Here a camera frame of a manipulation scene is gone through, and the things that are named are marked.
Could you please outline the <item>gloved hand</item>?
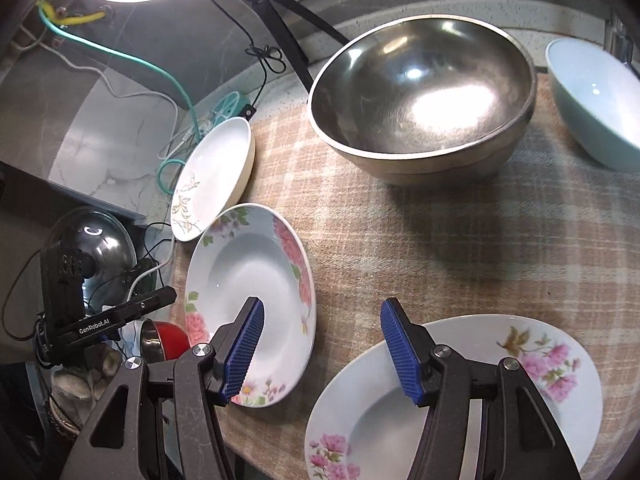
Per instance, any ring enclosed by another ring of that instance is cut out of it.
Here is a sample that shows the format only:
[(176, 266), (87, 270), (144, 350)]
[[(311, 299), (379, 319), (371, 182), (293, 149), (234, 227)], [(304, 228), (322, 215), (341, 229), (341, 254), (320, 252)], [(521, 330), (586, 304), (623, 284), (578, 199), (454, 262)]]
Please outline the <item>gloved hand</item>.
[(122, 352), (106, 342), (85, 348), (80, 361), (51, 375), (49, 408), (62, 431), (77, 437), (122, 365)]

